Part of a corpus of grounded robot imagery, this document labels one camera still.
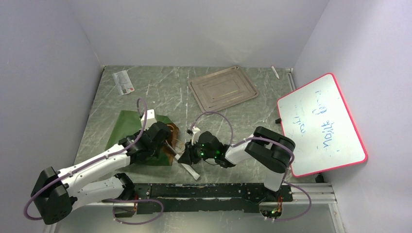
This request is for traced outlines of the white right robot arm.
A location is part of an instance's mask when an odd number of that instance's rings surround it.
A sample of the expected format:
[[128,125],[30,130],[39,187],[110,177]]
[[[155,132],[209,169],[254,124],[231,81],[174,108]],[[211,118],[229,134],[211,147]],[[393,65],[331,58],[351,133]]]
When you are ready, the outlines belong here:
[[273,201],[281,194],[280,187],[294,160],[294,149],[295,143],[291,139],[262,126],[233,145],[223,144],[209,131],[196,129],[192,132],[191,141],[185,144],[178,163],[194,165],[201,160],[213,159],[217,165],[229,168],[254,158],[269,170],[263,182],[262,195]]

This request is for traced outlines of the metal baking tray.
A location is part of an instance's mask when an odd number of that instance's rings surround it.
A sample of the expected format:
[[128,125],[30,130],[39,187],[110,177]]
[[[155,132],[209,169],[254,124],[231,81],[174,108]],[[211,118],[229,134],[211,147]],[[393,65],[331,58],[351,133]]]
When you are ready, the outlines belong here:
[[188,85],[202,112],[218,112],[259,96],[239,66],[190,79]]

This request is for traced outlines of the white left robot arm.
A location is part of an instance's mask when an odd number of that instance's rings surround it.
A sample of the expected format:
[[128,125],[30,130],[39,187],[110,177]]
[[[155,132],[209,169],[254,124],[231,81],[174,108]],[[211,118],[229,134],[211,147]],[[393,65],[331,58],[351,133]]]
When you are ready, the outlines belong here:
[[97,179],[120,168],[155,157],[171,136],[163,122],[152,124],[147,130],[122,138],[108,150],[77,165],[56,171],[48,167],[41,171],[31,193],[40,213],[35,220],[52,225],[72,211],[102,200],[136,200],[135,185],[125,173],[109,179]]

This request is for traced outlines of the metal tongs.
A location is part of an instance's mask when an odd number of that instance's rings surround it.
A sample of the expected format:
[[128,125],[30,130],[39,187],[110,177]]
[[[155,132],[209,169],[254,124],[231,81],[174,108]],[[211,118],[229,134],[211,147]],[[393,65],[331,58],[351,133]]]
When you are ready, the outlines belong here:
[[194,180],[198,181],[200,179],[200,175],[190,165],[190,159],[185,157],[183,154],[178,153],[167,141],[166,147],[172,152],[174,160],[181,167],[183,167],[192,176]]

